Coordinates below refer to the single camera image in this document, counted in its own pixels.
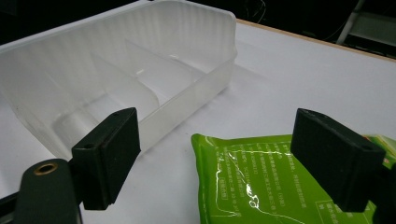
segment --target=green packaging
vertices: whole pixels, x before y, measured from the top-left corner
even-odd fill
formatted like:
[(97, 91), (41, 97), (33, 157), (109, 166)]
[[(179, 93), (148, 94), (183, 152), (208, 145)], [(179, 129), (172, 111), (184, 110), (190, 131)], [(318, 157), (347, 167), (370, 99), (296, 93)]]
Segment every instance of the green packaging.
[[(367, 137), (391, 147), (391, 139)], [(290, 153), (291, 135), (222, 140), (195, 134), (191, 141), (201, 223), (372, 223), (372, 203), (364, 213), (343, 213), (332, 202)], [(394, 155), (387, 154), (389, 165)]]

